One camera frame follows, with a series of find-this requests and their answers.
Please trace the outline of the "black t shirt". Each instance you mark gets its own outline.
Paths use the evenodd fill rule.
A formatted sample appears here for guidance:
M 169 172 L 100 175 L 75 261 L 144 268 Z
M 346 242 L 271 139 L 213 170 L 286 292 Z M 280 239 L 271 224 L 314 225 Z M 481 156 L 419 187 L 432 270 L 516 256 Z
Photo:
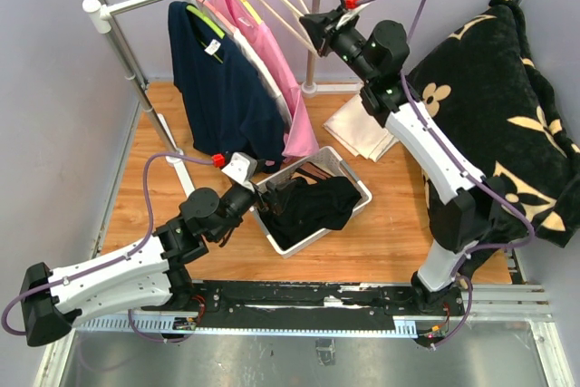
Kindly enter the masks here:
M 276 224 L 307 234 L 321 228 L 343 229 L 362 199 L 359 190 L 345 176 L 318 179 L 315 183 L 297 177 L 290 180 L 289 188 L 281 211 L 275 213 Z
M 260 212 L 259 216 L 283 249 L 293 247 L 316 231 L 328 227 L 332 220 L 329 215 L 276 215 Z

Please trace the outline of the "metal clothes rack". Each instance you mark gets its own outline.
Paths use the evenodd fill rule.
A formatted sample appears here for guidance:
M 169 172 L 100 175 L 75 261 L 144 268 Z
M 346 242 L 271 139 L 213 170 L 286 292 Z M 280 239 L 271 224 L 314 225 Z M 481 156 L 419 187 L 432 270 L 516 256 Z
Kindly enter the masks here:
M 182 150 L 177 147 L 176 142 L 173 140 L 171 131 L 165 122 L 165 119 L 162 117 L 160 118 L 154 109 L 153 104 L 147 95 L 147 90 L 149 88 L 148 79 L 142 72 L 136 56 L 133 54 L 121 28 L 115 21 L 117 15 L 128 13 L 129 11 L 137 10 L 149 5 L 154 5 L 165 0 L 126 0 L 111 5 L 106 5 L 103 1 L 105 0 L 83 0 L 82 10 L 88 15 L 96 31 L 106 38 L 111 49 L 118 57 L 121 66 L 125 70 L 125 79 L 131 83 L 133 88 L 136 90 L 140 108 L 150 120 L 152 127 L 157 132 L 163 145 L 169 151 L 178 153 L 177 158 L 167 157 L 166 160 L 175 170 L 179 183 L 185 195 L 188 196 L 194 191 L 195 187 L 184 160 L 180 159 L 182 158 Z M 321 0 L 312 0 L 313 12 L 317 12 L 320 1 Z M 302 85 L 302 90 L 306 97 L 325 94 L 354 94 L 358 89 L 360 89 L 360 85 L 354 82 L 316 83 L 314 80 L 314 49 L 311 50 L 308 48 L 307 50 L 310 52 L 307 58 L 306 79 Z

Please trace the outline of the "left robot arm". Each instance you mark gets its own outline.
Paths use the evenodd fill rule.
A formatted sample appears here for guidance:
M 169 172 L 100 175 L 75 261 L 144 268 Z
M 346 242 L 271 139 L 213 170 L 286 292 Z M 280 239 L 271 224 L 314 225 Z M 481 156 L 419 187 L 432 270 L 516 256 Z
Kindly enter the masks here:
M 24 336 L 31 347 L 58 341 L 99 316 L 134 308 L 188 308 L 194 288 L 187 264 L 224 246 L 253 206 L 281 213 L 295 190 L 293 180 L 264 190 L 233 184 L 224 195 L 194 190 L 166 224 L 129 246 L 80 264 L 29 266 L 21 286 Z

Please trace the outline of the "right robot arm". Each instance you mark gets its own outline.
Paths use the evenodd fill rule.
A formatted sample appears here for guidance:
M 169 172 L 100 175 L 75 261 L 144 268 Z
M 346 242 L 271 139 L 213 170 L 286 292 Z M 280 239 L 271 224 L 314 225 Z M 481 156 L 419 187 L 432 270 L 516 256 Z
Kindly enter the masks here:
M 462 261 L 493 228 L 496 196 L 504 185 L 472 165 L 411 92 L 402 66 L 410 47 L 402 24 L 382 20 L 369 37 L 356 29 L 357 15 L 338 7 L 299 19 L 321 56 L 335 53 L 362 80 L 367 113 L 395 136 L 427 174 L 440 205 L 429 214 L 433 242 L 411 278 L 411 305 L 420 314 L 441 307 Z

